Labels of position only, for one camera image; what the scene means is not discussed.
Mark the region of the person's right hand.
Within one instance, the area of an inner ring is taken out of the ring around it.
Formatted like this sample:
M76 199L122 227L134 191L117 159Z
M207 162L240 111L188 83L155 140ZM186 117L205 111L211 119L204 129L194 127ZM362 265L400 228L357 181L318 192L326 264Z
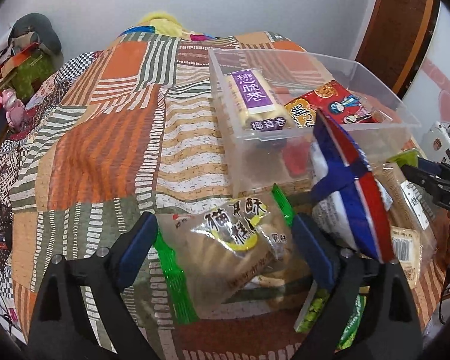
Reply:
M450 266L450 211L440 209L435 222L436 261L441 270Z

